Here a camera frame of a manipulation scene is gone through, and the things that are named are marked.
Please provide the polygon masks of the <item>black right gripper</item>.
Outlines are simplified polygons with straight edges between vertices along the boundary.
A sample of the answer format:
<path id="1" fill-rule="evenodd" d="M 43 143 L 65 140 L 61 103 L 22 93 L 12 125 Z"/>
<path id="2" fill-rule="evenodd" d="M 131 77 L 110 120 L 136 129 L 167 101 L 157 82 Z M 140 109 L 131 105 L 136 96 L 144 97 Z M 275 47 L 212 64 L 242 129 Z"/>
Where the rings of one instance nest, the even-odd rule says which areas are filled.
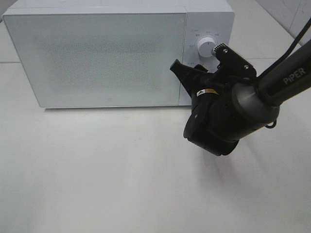
<path id="1" fill-rule="evenodd" d="M 212 55 L 220 62 L 216 72 L 218 75 L 249 80 L 256 78 L 254 67 L 227 44 L 216 45 Z M 209 113 L 212 104 L 220 97 L 222 84 L 213 79 L 214 73 L 208 72 L 201 65 L 189 67 L 176 59 L 170 70 L 191 98 L 191 115 L 185 125 L 183 137 L 216 156 L 230 154 L 238 141 L 229 142 L 217 136 Z"/>

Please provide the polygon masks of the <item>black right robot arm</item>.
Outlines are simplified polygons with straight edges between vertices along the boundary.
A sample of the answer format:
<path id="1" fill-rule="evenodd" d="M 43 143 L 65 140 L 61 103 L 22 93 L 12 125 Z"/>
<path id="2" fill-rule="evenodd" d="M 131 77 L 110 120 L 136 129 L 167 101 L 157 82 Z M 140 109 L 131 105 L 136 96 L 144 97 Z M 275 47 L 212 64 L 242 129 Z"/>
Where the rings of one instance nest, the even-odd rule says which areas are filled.
<path id="1" fill-rule="evenodd" d="M 311 85 L 310 43 L 287 51 L 261 75 L 224 43 L 213 54 L 220 62 L 214 73 L 179 61 L 170 69 L 191 98 L 184 138 L 217 156 L 256 130 L 273 128 L 281 104 Z"/>

